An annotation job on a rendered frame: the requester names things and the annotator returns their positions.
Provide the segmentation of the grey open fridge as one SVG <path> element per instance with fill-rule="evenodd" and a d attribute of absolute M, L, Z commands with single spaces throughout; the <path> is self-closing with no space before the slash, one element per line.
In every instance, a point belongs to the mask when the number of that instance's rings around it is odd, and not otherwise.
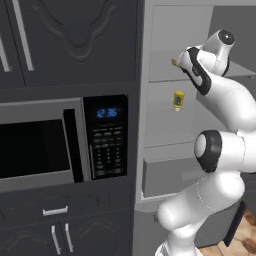
<path fill-rule="evenodd" d="M 155 256 L 169 234 L 159 223 L 158 208 L 179 193 L 145 198 L 144 161 L 196 159 L 194 144 L 201 132 L 227 130 L 189 77 L 182 81 L 149 81 L 151 52 L 180 50 L 182 53 L 188 47 L 204 44 L 221 29 L 231 32 L 235 38 L 229 52 L 229 66 L 233 61 L 256 73 L 256 0 L 146 0 L 132 256 Z M 246 87 L 256 100 L 256 76 L 229 79 Z M 176 90 L 185 93 L 178 112 L 173 107 Z M 241 178 L 245 184 L 242 198 L 209 216 L 197 231 L 194 244 L 202 254 L 205 247 L 230 243 L 244 209 L 256 207 L 256 173 L 243 173 Z"/>

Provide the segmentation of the grey fridge drawer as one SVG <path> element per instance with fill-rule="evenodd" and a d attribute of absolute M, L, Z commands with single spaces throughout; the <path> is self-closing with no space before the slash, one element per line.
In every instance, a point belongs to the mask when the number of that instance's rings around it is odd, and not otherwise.
<path fill-rule="evenodd" d="M 145 198 L 177 193 L 204 176 L 194 157 L 144 161 L 142 191 Z"/>

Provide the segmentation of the dark grey carved cupboard door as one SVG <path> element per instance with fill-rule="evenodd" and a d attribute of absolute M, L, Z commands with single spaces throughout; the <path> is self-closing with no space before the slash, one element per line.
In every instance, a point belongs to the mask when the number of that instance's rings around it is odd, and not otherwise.
<path fill-rule="evenodd" d="M 5 0 L 30 87 L 131 82 L 137 0 L 19 0 L 34 71 L 28 71 L 12 0 Z"/>

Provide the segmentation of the steel built-in microwave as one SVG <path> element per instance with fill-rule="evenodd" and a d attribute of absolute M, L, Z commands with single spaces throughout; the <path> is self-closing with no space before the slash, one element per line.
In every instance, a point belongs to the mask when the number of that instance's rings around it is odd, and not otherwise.
<path fill-rule="evenodd" d="M 75 110 L 84 181 L 127 173 L 125 95 L 0 103 L 0 192 L 75 183 L 65 109 Z"/>

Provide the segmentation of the yellow mustard bottle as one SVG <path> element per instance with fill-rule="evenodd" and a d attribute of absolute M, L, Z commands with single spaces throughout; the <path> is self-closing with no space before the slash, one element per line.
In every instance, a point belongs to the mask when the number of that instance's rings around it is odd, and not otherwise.
<path fill-rule="evenodd" d="M 173 107 L 176 112 L 180 111 L 184 104 L 185 93 L 180 90 L 174 92 Z"/>

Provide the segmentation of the dark grey drawer front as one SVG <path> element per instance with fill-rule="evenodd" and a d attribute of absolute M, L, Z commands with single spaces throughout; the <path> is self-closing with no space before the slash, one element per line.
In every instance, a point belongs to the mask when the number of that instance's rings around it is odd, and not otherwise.
<path fill-rule="evenodd" d="M 0 210 L 6 221 L 36 220 L 52 217 L 43 216 L 43 209 L 51 210 L 65 206 L 69 207 L 68 212 L 58 215 L 96 214 L 125 209 L 130 206 L 130 187 L 92 189 L 71 192 L 66 195 L 44 196 L 26 201 L 9 201 L 7 204 L 0 204 Z"/>

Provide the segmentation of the glass fridge shelf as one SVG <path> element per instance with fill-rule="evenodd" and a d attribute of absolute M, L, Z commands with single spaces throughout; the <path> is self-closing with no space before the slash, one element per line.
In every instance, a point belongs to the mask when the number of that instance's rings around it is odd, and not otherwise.
<path fill-rule="evenodd" d="M 187 80 L 188 76 L 172 64 L 172 59 L 181 53 L 180 50 L 152 51 L 150 57 L 149 81 L 167 82 Z M 230 62 L 226 77 L 255 77 L 256 73 L 250 71 L 233 61 Z"/>

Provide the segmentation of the dark grey lower cupboard door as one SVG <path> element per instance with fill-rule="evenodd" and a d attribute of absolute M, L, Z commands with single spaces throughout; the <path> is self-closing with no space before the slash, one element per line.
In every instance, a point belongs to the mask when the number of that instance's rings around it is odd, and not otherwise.
<path fill-rule="evenodd" d="M 69 223 L 74 252 L 65 233 Z M 61 222 L 68 256 L 131 256 L 130 212 L 118 210 L 73 217 Z"/>
<path fill-rule="evenodd" d="M 57 255 L 51 226 L 55 225 L 61 248 Z M 66 256 L 61 231 L 56 222 L 43 222 L 0 229 L 0 256 Z"/>

